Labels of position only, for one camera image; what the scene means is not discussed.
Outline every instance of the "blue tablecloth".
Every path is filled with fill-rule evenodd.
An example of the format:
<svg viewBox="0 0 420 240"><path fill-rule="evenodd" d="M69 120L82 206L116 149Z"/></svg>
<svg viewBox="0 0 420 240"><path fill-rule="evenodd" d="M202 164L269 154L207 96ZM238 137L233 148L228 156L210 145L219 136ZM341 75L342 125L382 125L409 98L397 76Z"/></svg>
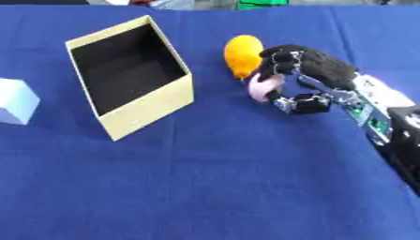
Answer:
<svg viewBox="0 0 420 240"><path fill-rule="evenodd" d="M29 126L0 125L0 239L420 239L420 200L353 120L255 103L222 57L240 34L303 44L419 101L419 12L0 7L0 76L42 99ZM64 42L144 14L190 66L196 100L112 142Z"/></svg>

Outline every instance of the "foam block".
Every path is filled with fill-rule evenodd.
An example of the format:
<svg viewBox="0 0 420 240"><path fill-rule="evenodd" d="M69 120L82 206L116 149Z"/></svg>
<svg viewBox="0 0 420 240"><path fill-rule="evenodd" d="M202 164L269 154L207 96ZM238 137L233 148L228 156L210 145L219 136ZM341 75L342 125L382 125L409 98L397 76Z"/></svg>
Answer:
<svg viewBox="0 0 420 240"><path fill-rule="evenodd" d="M39 98L21 80L0 79L0 122L26 125L39 104Z"/></svg>

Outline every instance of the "table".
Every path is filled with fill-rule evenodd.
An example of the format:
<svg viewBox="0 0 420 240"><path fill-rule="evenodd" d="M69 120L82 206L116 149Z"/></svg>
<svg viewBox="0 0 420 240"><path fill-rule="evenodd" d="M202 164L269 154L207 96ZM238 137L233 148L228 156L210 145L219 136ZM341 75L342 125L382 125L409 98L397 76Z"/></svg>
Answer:
<svg viewBox="0 0 420 240"><path fill-rule="evenodd" d="M353 120L253 102L222 50L239 34L307 45L419 101L419 10L0 7L0 75L42 99L29 126L0 125L0 238L418 239L420 200ZM191 68L196 100L111 142L64 42L144 14Z"/></svg>

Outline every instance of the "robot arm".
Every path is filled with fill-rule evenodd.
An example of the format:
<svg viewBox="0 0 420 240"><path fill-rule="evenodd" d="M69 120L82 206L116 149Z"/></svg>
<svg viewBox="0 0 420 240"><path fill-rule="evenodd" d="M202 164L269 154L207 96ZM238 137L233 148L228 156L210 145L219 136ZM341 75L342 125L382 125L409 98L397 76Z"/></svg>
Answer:
<svg viewBox="0 0 420 240"><path fill-rule="evenodd" d="M249 90L278 74L293 75L301 86L318 90L286 98L277 88L268 89L264 97L285 113L325 113L337 104L420 195L419 104L323 52L281 45L265 50L261 57L260 74L251 79Z"/></svg>

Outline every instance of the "orange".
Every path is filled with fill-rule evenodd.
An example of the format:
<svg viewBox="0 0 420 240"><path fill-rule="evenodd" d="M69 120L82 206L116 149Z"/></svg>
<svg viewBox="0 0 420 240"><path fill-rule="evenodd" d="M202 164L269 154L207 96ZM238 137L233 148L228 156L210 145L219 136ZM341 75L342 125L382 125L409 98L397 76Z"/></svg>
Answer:
<svg viewBox="0 0 420 240"><path fill-rule="evenodd" d="M225 46L224 58L236 79L244 80L262 61L263 45L254 36L240 35L232 38Z"/></svg>

